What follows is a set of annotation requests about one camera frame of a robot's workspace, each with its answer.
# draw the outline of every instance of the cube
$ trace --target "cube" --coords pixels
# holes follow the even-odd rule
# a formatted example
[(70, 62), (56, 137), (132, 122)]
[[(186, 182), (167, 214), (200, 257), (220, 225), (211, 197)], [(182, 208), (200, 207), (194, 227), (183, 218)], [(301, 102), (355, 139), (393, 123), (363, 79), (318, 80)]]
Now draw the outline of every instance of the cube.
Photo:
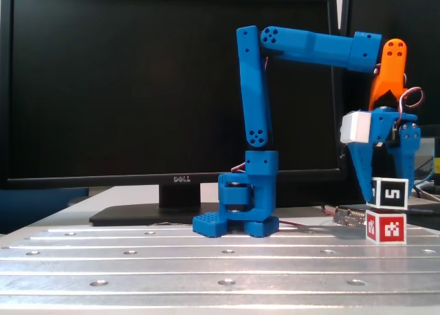
[(371, 112), (356, 111), (342, 117), (341, 143), (368, 143)]
[(406, 214), (365, 211), (366, 239), (376, 244), (406, 243)]
[(373, 177), (371, 179), (371, 202), (374, 208), (389, 210), (408, 209), (408, 180)]

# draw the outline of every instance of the blue robotic arm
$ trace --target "blue robotic arm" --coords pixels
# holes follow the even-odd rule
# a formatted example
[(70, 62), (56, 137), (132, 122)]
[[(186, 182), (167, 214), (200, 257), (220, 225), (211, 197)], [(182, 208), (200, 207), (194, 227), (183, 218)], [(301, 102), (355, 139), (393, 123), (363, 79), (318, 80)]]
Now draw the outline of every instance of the blue robotic arm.
[[(273, 26), (261, 34), (256, 26), (239, 28), (236, 36), (246, 140), (253, 150), (246, 151), (245, 173), (219, 176), (219, 212), (194, 218), (194, 231), (208, 237), (227, 233), (231, 221), (242, 222), (245, 231), (255, 237), (278, 230), (278, 218), (271, 216), (276, 201), (278, 153), (267, 150), (272, 142), (272, 123), (266, 57), (371, 73), (381, 40), (377, 34), (357, 32), (353, 38), (346, 38)], [(231, 205), (241, 205), (243, 210), (228, 210)]]

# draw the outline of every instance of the mounting hole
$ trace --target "mounting hole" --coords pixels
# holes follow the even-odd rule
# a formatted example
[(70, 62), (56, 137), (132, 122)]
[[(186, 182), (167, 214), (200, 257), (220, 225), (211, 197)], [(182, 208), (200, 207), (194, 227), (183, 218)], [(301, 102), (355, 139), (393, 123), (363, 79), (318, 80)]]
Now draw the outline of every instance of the mounting hole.
[(222, 279), (221, 281), (219, 281), (219, 284), (224, 286), (230, 286), (230, 285), (234, 285), (235, 281), (233, 279)]
[(90, 283), (91, 286), (104, 286), (104, 285), (107, 285), (107, 284), (109, 284), (109, 282), (107, 282), (104, 279), (98, 279), (97, 281), (94, 281), (94, 282)]
[(364, 281), (361, 281), (360, 279), (351, 279), (350, 281), (347, 281), (346, 283), (349, 285), (354, 285), (354, 286), (366, 285), (366, 283)]

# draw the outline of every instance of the computer monitor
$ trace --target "computer monitor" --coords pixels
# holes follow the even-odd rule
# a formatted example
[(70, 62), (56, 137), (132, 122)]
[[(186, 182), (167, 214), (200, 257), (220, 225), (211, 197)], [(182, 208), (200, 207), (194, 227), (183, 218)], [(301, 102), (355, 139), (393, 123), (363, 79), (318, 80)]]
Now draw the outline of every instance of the computer monitor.
[[(1, 187), (159, 184), (197, 212), (247, 149), (247, 25), (336, 34), (336, 0), (1, 0)], [(280, 180), (342, 177), (339, 72), (269, 60)]]
[[(425, 93), (422, 105), (412, 111), (418, 115), (423, 138), (440, 137), (439, 18), (439, 0), (344, 0), (342, 13), (341, 32), (347, 36), (368, 30), (382, 34), (385, 41), (399, 38), (407, 44), (407, 85), (420, 86)], [(367, 108), (370, 81), (364, 75), (348, 74), (344, 94), (348, 110)], [(435, 148), (439, 160), (440, 140), (436, 140)], [(437, 187), (428, 190), (440, 193), (440, 172), (435, 173), (434, 182)]]

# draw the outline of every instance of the robotic arm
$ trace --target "robotic arm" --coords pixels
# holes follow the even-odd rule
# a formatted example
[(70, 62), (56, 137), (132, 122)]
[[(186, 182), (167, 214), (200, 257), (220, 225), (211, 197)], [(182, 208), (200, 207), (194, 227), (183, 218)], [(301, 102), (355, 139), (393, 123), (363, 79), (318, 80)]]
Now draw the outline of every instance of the robotic arm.
[[(271, 216), (276, 203), (278, 153), (268, 150), (272, 143), (272, 122), (265, 77), (266, 57), (373, 73), (381, 41), (378, 34), (356, 32), (353, 38), (346, 38), (274, 26), (265, 28), (260, 34), (256, 26), (239, 28), (236, 36), (246, 140), (252, 150), (246, 151), (244, 173), (220, 174), (219, 212), (194, 218), (193, 230), (207, 237), (224, 235), (228, 225), (237, 222), (242, 223), (246, 233), (254, 237), (264, 237), (278, 231), (278, 218)], [(398, 88), (398, 84), (393, 84), (387, 73), (395, 76), (400, 72), (400, 69), (391, 71), (388, 63), (383, 61), (373, 86), (373, 93), (376, 94), (372, 99), (373, 106), (383, 97), (384, 89), (390, 87), (385, 83), (390, 82)], [(401, 115), (395, 110), (389, 114), (384, 111), (376, 114), (374, 111), (371, 115), (371, 132), (368, 130), (371, 137), (368, 141), (365, 144), (349, 144), (366, 200), (371, 198), (373, 146), (378, 140), (388, 137), (397, 119), (415, 119), (415, 116)], [(395, 158), (407, 160), (413, 156), (413, 149), (414, 146), (405, 151), (396, 151)], [(401, 169), (405, 175), (409, 166), (402, 166)], [(230, 206), (241, 206), (242, 210), (230, 210)]]

